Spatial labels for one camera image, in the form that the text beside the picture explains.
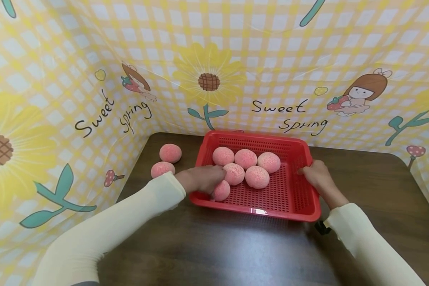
pink speckled ball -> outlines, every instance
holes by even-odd
[[[181,159],[181,148],[175,144],[165,144],[160,148],[158,156],[164,162],[176,163]]]
[[[257,165],[264,168],[269,174],[272,174],[280,169],[281,161],[274,153],[266,152],[259,155]]]
[[[235,154],[235,163],[246,170],[251,166],[256,166],[257,156],[251,150],[242,149]]]
[[[251,166],[245,172],[245,179],[248,186],[254,189],[263,189],[271,180],[269,173],[259,166]]]
[[[165,174],[166,172],[172,172],[173,174],[175,174],[175,166],[173,166],[173,164],[169,163],[169,162],[158,162],[155,163],[154,166],[152,166],[151,168],[151,177],[157,178],[160,175]]]
[[[225,166],[234,162],[234,152],[227,147],[218,147],[213,152],[213,162],[218,166]]]
[[[238,185],[245,178],[245,170],[235,163],[225,165],[224,170],[227,172],[224,180],[226,180],[231,186]]]
[[[229,183],[227,183],[226,180],[221,181],[221,183],[219,183],[215,188],[214,191],[212,193],[212,196],[214,197],[214,200],[212,199],[212,201],[217,201],[217,202],[221,202],[224,201],[225,199],[227,199],[227,197],[230,194],[230,186]]]

red plastic basket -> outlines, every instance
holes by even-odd
[[[262,190],[249,187],[245,181],[231,186],[229,197],[222,202],[209,201],[205,193],[194,192],[190,200],[202,207],[271,216],[301,222],[314,222],[321,215],[319,195],[297,170],[310,166],[308,145],[294,138],[254,135],[242,132],[210,131],[205,135],[196,166],[213,165],[212,154],[217,147],[230,148],[234,153],[249,149],[257,156],[273,152],[280,157],[281,168],[271,174],[269,185]]]

heart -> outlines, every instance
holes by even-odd
[[[97,78],[99,81],[104,81],[106,77],[105,70],[98,70],[94,73],[95,78]]]
[[[315,89],[315,94],[317,96],[320,96],[320,95],[327,93],[328,91],[329,91],[329,88],[327,88],[327,87],[317,87]]]

yellow checkered backdrop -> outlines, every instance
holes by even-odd
[[[210,129],[391,153],[429,202],[429,0],[0,0],[0,285]]]

cream arm sleeve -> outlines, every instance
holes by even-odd
[[[97,262],[152,217],[184,199],[171,172],[151,180],[133,196],[71,228],[46,250],[34,286],[98,285]]]
[[[374,229],[357,205],[350,203],[333,209],[324,225],[336,232],[338,239],[365,270],[373,285],[425,285],[407,262]]]

